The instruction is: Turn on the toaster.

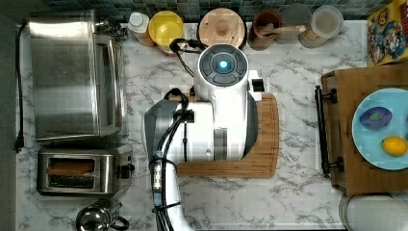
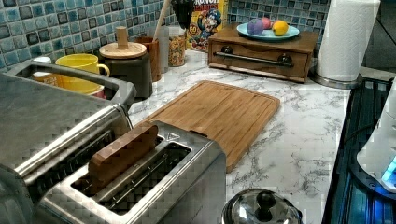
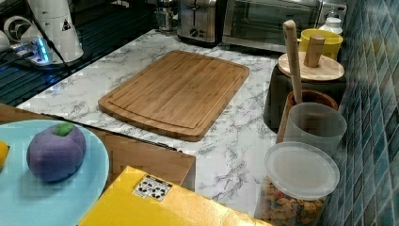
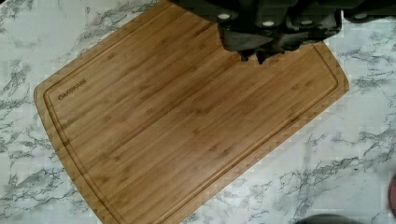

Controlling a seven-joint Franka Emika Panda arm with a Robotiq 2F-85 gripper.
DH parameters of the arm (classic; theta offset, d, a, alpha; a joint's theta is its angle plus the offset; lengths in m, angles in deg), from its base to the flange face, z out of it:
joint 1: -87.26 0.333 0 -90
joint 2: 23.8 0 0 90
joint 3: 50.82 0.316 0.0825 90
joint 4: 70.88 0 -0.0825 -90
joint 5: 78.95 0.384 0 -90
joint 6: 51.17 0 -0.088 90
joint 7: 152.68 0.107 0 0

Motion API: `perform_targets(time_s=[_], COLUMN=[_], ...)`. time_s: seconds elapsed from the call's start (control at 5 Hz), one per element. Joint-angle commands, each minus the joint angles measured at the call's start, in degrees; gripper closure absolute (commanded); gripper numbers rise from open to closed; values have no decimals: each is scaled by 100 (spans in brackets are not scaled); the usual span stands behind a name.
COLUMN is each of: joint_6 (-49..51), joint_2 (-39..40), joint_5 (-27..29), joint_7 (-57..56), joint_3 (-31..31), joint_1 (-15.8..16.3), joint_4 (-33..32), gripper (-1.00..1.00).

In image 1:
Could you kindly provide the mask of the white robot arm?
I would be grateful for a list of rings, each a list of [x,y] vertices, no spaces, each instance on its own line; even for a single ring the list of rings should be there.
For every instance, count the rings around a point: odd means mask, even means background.
[[[261,98],[251,95],[248,60],[229,44],[206,48],[193,74],[195,99],[173,88],[143,116],[158,231],[193,231],[181,205],[177,165],[239,161],[258,137]]]

